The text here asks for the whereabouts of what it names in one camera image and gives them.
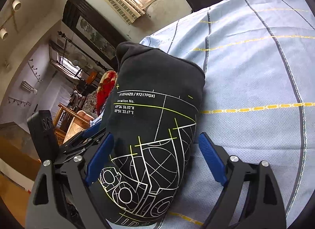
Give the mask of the black yellow sweatshirt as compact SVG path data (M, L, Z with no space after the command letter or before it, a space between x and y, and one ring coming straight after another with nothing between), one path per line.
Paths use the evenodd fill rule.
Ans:
M138 43L119 44L116 56L118 79L101 122L114 146L90 191L108 222L153 225L182 183L205 74L193 62Z

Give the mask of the wooden chair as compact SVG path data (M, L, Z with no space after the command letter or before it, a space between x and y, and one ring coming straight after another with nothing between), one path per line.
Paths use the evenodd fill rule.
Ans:
M63 104L58 104L59 110L53 119L55 136L59 146L66 143L77 133L90 127L90 121L94 118L83 110L78 112L67 108Z

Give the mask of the red floral blanket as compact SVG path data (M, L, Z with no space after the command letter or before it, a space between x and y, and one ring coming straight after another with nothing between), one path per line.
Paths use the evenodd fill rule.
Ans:
M95 109L97 114L101 114L101 109L105 104L107 98L110 95L110 92L114 88L116 81L118 78L118 74L113 71L107 71L101 78L98 89L97 89L97 103L95 105Z

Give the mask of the light blue checked bedsheet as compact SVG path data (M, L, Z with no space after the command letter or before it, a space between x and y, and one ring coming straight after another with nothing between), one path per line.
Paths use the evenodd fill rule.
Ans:
M153 225L314 228L314 15L305 0L224 0L144 38L205 74L180 188Z

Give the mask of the dark framed wall painting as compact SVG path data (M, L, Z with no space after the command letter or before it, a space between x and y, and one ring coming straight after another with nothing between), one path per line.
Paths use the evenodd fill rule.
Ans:
M126 38L85 0L67 0L62 22L114 70L118 44Z

